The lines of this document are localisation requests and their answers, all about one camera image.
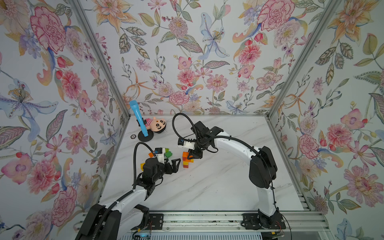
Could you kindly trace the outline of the yellow lego brick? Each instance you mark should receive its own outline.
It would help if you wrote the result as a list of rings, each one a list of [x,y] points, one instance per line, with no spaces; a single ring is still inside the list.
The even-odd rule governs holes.
[[[184,160],[183,165],[189,165],[189,163],[193,163],[193,162],[194,162],[193,159],[192,160],[186,159],[186,160]]]

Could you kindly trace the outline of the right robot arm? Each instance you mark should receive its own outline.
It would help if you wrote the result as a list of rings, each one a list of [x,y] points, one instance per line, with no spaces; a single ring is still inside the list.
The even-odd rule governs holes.
[[[237,156],[249,166],[249,179],[258,191],[260,218],[271,221],[276,217],[278,207],[273,182],[278,168],[271,149],[255,148],[245,141],[232,137],[221,128],[208,129],[201,121],[195,123],[191,130],[196,138],[179,144],[188,149],[188,159],[202,159],[204,151],[208,151],[209,147],[226,150]]]

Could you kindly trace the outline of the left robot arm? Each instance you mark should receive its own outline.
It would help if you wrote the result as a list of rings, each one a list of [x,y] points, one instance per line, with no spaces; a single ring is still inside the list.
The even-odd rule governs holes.
[[[95,204],[86,215],[77,240],[118,240],[128,231],[138,233],[149,227],[150,210],[144,201],[154,192],[164,175],[179,171],[181,159],[159,162],[149,158],[138,175],[134,189],[107,204]]]

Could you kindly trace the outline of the dark green lego brick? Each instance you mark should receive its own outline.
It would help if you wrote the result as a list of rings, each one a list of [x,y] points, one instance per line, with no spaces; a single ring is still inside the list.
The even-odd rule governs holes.
[[[172,155],[173,155],[172,152],[166,152],[166,153],[165,153],[165,157],[166,157],[167,159],[169,159]]]

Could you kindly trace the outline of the plush doll head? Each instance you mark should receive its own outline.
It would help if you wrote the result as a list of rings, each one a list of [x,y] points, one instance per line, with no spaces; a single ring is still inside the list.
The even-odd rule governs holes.
[[[167,121],[165,119],[157,119],[153,117],[152,119],[145,119],[146,129],[151,130],[154,133],[162,133],[167,127]]]

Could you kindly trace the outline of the black round stand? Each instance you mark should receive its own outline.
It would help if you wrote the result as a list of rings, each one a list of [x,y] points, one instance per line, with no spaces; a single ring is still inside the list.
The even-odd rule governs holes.
[[[154,137],[154,132],[151,129],[148,120],[149,119],[143,119],[143,118],[141,120],[137,120],[140,127],[138,138],[141,142],[149,142]]]

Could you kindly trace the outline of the blue tube on stand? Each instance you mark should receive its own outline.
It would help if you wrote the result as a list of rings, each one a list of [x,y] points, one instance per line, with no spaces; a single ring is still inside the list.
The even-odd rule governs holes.
[[[141,128],[142,134],[144,135],[144,137],[148,137],[149,136],[148,130],[147,130],[146,124],[144,123],[144,119],[141,115],[138,102],[136,100],[130,101],[130,107],[134,115],[136,116],[137,122],[139,123],[139,126]]]

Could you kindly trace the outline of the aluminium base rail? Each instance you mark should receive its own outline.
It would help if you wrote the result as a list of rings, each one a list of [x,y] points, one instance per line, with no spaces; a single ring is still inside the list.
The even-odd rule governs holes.
[[[97,232],[85,220],[78,240],[331,240],[319,212],[282,211],[268,227],[257,212],[137,211],[133,223],[113,221]]]

